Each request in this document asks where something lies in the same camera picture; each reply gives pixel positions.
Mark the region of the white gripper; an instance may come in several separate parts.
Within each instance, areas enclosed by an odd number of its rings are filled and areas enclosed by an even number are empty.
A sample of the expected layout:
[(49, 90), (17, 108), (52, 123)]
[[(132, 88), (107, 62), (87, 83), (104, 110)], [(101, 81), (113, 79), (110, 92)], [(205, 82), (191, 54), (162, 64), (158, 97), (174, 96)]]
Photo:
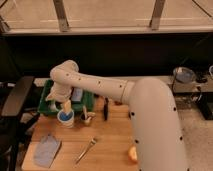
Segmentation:
[(69, 114), (71, 112), (71, 101), (68, 100), (71, 96), (71, 87), (67, 85), (62, 85), (54, 83), (50, 89), (50, 93), (46, 97), (46, 101), (57, 101), (62, 104), (62, 110)]

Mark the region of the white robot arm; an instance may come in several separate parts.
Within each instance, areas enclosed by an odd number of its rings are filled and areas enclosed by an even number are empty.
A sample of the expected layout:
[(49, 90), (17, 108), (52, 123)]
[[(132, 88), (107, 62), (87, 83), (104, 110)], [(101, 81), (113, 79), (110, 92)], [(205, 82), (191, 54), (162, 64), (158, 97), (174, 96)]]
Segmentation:
[(129, 106), (139, 171), (189, 171), (176, 103), (166, 83), (154, 77), (133, 82), (82, 74), (73, 60), (52, 68), (50, 78), (50, 100), (64, 102), (78, 87)]

